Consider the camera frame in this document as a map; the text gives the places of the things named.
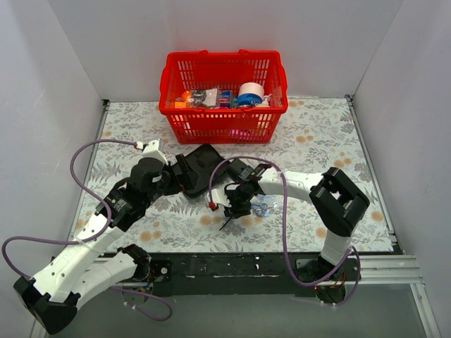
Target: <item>floral tablecloth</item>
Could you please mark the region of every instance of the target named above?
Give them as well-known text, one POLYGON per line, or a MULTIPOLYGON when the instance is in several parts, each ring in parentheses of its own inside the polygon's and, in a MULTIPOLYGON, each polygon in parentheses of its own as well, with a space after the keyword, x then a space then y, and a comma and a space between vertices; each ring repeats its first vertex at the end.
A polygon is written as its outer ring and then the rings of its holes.
MULTIPOLYGON (((149 141, 161 138, 168 160, 188 154, 197 145, 177 143, 157 102, 112 103, 102 138, 149 141)), ((331 166, 342 168, 371 201, 359 223, 353 244, 360 251, 392 251, 388 227, 378 202, 359 136, 345 99, 302 99, 290 97, 290 107, 282 115, 269 144, 217 144, 224 156, 250 155, 277 163, 283 170, 323 173, 331 166)), ((100 144, 89 177, 89 187, 101 196, 140 159, 131 146, 100 144)), ((82 208, 71 236, 86 224, 95 206, 92 197, 82 196, 82 208)), ((225 218, 204 205, 204 198, 187 199, 178 194, 162 197, 147 210, 108 252, 136 243, 149 252, 237 252, 282 251, 281 207, 267 217, 256 215, 232 220, 218 231, 225 218)), ((288 247, 290 251, 320 251, 327 229, 313 206, 289 200, 288 247)))

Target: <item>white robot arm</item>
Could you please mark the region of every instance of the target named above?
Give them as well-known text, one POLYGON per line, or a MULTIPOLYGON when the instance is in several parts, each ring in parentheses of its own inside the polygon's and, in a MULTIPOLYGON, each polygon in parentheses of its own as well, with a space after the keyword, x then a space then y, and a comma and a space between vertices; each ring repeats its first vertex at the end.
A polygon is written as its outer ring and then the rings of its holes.
MULTIPOLYGON (((357 223, 369 206, 364 193, 343 171, 330 168, 327 173, 285 172, 288 196, 315 205, 324 225, 328 228, 326 241, 320 257, 330 266, 336 266, 350 247, 357 223)), ((224 207, 224 213, 231 218, 250 214, 250 200, 257 194, 284 195, 283 181, 275 168, 261 164, 235 187, 224 190, 213 189, 213 209, 224 207)))
MULTIPOLYGON (((160 196, 177 194, 194 184, 192 173, 183 169, 181 173, 174 172, 158 140, 148 144, 138 142, 137 149, 142 150, 143 158, 132 168, 130 177, 115 184, 104 199, 112 212, 106 230, 96 239, 85 242, 86 238, 101 232, 106 224, 105 206, 99 204, 76 237, 79 244, 67 246, 44 269, 30 279, 21 277, 14 284, 25 307, 49 334, 65 328, 78 309, 111 285, 130 278, 140 281, 148 277, 151 258, 134 244, 119 249, 108 262, 87 270, 160 196)), ((184 156, 177 157, 179 162, 185 161, 184 156)), ((178 165, 190 170, 186 163, 178 165)))

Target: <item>red basket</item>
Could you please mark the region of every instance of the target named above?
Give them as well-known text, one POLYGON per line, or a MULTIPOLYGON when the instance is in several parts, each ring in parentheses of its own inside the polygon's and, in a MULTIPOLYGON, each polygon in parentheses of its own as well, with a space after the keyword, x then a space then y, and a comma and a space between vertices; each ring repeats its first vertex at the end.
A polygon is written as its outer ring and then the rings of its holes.
POLYGON ((160 83, 159 109, 183 144, 268 143, 280 115, 288 109, 287 78, 277 51, 168 55, 160 83), (186 89, 228 89, 238 94, 257 82, 272 94, 269 108, 174 108, 186 89))

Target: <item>white enclosure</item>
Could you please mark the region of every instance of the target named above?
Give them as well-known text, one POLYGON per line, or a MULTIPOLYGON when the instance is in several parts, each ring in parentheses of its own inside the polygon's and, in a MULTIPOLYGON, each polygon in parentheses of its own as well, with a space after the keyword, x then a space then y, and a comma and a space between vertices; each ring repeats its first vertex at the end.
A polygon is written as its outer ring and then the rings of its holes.
MULTIPOLYGON (((0 0, 0 30, 0 240, 67 239, 80 195, 69 161, 95 137, 101 99, 46 1, 0 0)), ((89 152, 76 163, 80 177, 88 159, 89 152)), ((25 242, 8 247, 28 274, 60 250, 25 242)), ((0 280, 0 337, 28 337, 34 318, 18 301, 17 275, 3 259, 0 280)))
POLYGON ((293 95, 353 94, 402 0, 49 0, 103 99, 156 101, 170 51, 275 49, 293 95))
POLYGON ((442 337, 451 337, 451 3, 405 1, 356 93, 401 246, 415 254, 442 337))
MULTIPOLYGON (((451 337, 450 14, 446 0, 0 0, 1 241, 67 238, 80 196, 68 164, 94 139, 101 99, 158 100, 172 51, 275 49, 289 94, 355 94, 395 233, 451 337)), ((27 273, 59 251, 9 246, 27 273)), ((0 268, 0 337, 27 337, 17 276, 0 268)))

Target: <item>white tape roll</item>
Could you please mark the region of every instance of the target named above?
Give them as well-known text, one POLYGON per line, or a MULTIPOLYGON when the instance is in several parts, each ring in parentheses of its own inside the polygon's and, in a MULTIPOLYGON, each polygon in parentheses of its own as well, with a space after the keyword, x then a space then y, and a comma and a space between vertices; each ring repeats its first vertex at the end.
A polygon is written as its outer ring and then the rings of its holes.
POLYGON ((265 95, 265 89, 258 83, 246 82, 241 85, 238 96, 242 94, 256 94, 263 98, 265 95))

